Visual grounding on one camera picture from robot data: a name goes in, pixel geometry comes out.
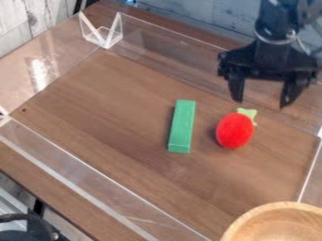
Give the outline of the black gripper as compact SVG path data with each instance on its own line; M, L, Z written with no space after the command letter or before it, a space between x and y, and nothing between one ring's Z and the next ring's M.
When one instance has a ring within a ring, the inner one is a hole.
M231 99L243 101L246 79L285 82L279 107L294 103L319 72L319 60L291 45L255 40L218 54L218 75L227 80Z

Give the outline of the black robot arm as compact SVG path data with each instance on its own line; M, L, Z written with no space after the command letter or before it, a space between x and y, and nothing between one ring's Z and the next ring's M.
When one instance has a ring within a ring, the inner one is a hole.
M218 54L218 75L231 99L243 101L247 79L283 84L279 105L293 104L317 81L322 59L305 48L298 34L322 17L322 0L261 0L254 42Z

